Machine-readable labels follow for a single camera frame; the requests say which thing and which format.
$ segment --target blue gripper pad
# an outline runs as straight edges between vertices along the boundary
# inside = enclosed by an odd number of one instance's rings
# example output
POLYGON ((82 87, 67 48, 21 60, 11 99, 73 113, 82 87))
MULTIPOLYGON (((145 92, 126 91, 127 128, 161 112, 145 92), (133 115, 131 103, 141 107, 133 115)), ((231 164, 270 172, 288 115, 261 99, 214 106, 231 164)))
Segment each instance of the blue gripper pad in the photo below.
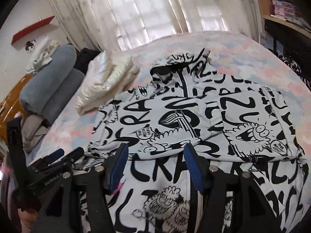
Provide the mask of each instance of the blue gripper pad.
POLYGON ((183 156, 185 158, 187 168, 190 172, 190 177, 194 188, 202 194, 204 192, 203 175, 193 157, 192 149, 194 150, 192 144, 186 144, 183 149, 183 156))
POLYGON ((63 149, 58 149, 57 151, 53 152, 52 154, 48 155, 47 157, 44 158, 45 163, 47 165, 52 164, 56 160, 60 159, 62 156, 64 156, 65 152, 63 149))
POLYGON ((194 188, 202 195, 208 194, 213 185, 213 176, 208 171, 209 161, 204 157, 198 156, 190 143, 185 145, 183 156, 194 188))
POLYGON ((116 154, 114 155, 114 157, 118 158, 110 175, 110 186, 109 186, 110 193, 113 193, 113 191, 118 188, 120 180, 123 176, 125 164, 128 160, 128 145, 121 144, 121 146, 123 146, 122 151, 121 152, 117 151, 116 154))

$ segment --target red shelf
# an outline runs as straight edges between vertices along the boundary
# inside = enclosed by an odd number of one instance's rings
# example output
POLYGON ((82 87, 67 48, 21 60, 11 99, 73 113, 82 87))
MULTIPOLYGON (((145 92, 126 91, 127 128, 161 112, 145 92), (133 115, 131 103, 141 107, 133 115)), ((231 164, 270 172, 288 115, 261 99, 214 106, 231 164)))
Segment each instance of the red shelf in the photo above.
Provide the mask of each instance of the red shelf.
POLYGON ((38 21, 28 27, 26 27, 25 29, 22 29, 20 32, 16 33, 13 38, 12 38, 12 43, 11 45, 13 45, 17 40, 21 39, 22 37, 26 36, 27 34, 29 34, 30 32, 33 32, 34 30, 36 29, 39 29, 41 28, 42 26, 45 26, 47 24, 49 24, 52 19, 54 18, 55 16, 52 16, 52 17, 49 17, 49 18, 46 18, 46 19, 43 19, 41 21, 38 21))

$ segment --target white curtain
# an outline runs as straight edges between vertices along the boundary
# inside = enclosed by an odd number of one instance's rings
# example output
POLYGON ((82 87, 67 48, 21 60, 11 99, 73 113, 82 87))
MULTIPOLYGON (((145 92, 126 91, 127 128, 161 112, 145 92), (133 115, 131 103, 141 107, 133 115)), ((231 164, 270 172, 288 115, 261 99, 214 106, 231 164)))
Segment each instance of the white curtain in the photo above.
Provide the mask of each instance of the white curtain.
POLYGON ((185 32, 221 30, 258 41, 252 0, 79 0, 99 46, 110 53, 185 32))
POLYGON ((96 38, 88 29, 79 0, 48 1, 61 28, 78 50, 84 47, 92 50, 100 49, 96 38))
POLYGON ((80 0, 88 26, 110 52, 181 32, 168 0, 80 0))

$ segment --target speech bubble print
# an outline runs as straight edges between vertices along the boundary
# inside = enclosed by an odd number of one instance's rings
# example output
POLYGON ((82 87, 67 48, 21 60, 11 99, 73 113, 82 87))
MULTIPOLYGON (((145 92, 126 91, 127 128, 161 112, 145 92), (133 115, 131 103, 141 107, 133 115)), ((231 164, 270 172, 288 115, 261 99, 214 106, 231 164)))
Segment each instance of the speech bubble print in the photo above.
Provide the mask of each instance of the speech bubble print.
POLYGON ((150 127, 145 127, 141 130, 136 131, 136 135, 141 140, 147 140, 152 137, 153 132, 150 127))
POLYGON ((270 149, 274 152, 277 152, 278 154, 285 156, 287 155, 287 148, 286 146, 279 140, 273 140, 270 143, 270 149))

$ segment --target folded grey cloth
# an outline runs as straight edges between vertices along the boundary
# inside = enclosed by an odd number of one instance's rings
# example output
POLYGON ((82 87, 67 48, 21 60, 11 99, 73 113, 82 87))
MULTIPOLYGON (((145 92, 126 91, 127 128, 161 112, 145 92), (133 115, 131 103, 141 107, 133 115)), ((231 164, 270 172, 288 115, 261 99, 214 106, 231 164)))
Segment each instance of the folded grey cloth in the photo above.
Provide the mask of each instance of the folded grey cloth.
POLYGON ((42 126, 43 120, 44 117, 38 115, 31 115, 25 120, 21 128, 23 149, 25 152, 31 152, 40 139, 49 131, 42 126))

